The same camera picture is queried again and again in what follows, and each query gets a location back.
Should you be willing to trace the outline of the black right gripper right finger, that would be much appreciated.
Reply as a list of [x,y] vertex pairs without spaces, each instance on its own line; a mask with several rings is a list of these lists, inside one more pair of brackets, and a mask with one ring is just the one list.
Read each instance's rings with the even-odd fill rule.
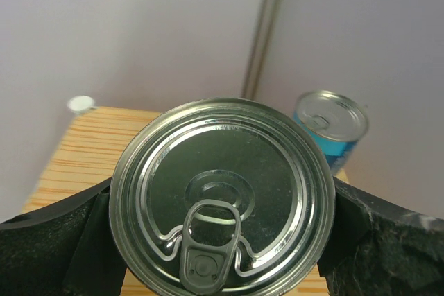
[[443,220],[334,184],[334,226],[318,262],[329,294],[442,295]]

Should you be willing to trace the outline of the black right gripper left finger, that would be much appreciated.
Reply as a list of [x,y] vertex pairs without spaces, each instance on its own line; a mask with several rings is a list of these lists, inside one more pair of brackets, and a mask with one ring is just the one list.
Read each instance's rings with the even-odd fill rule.
[[119,295],[110,180],[1,224],[2,295]]

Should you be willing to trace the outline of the blue soup can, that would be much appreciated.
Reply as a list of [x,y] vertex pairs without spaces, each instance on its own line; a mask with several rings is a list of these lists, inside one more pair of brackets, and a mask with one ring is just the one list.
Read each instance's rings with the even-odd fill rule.
[[315,140],[334,175],[345,166],[369,129],[364,108],[327,90],[302,94],[296,101],[293,119]]
[[315,141],[253,101],[194,101],[123,151],[109,219],[129,270],[159,295],[283,295],[318,263],[335,190]]

